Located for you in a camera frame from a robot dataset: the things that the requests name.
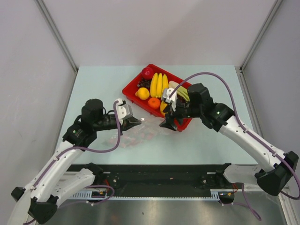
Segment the white table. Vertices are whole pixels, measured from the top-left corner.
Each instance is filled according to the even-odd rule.
[[[117,98],[125,98],[122,89],[145,66],[114,66],[114,67],[80,67],[67,113],[63,121],[60,137],[67,128],[81,114],[81,108],[91,98],[103,101],[106,110],[113,109]],[[230,86],[237,110],[241,119],[251,127],[250,117],[240,88],[240,83],[234,66],[159,66],[182,79],[197,72],[213,72],[222,76]],[[199,76],[190,80],[190,83],[203,83],[215,102],[232,104],[225,86],[215,77]],[[200,119],[193,119],[183,132],[173,132],[158,125],[161,118],[150,116],[142,108],[131,104],[134,116],[143,118],[143,124],[124,132],[121,145],[113,152],[97,154],[85,152],[75,161],[75,164],[148,164],[148,165],[180,165],[180,164],[255,164],[256,162],[238,145],[223,135],[206,128]],[[90,148],[105,150],[114,143],[108,143],[111,137],[116,136],[117,130],[98,132]],[[128,146],[128,140],[133,139],[135,145]]]

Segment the transparent plastic sheet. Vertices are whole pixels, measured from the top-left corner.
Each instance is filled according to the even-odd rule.
[[[159,124],[164,121],[164,118],[149,115],[147,117],[139,118],[139,120],[142,122],[141,125],[123,132],[119,147],[126,148],[136,146],[153,139],[155,136],[171,135],[172,132],[174,132],[159,126]],[[111,138],[105,140],[103,144],[111,146],[116,143],[117,138],[118,134],[116,132]]]

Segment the green vegetable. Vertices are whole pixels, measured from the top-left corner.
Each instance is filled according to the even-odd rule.
[[[176,88],[179,84],[175,81],[169,82],[169,88]],[[187,102],[189,102],[188,90],[182,86],[180,86],[177,90],[177,94],[184,98]]]

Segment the white wall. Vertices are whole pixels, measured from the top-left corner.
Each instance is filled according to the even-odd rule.
[[[0,224],[49,159],[75,75],[32,0],[0,8]]]
[[[45,0],[77,65],[240,66],[275,0]]]
[[[300,156],[300,1],[284,1],[245,70],[264,137]],[[300,176],[300,162],[297,174]],[[290,182],[294,195],[299,191]]]

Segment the red apple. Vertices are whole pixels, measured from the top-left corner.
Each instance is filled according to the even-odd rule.
[[[151,80],[154,75],[153,69],[150,67],[145,67],[142,69],[142,77],[146,80]]]

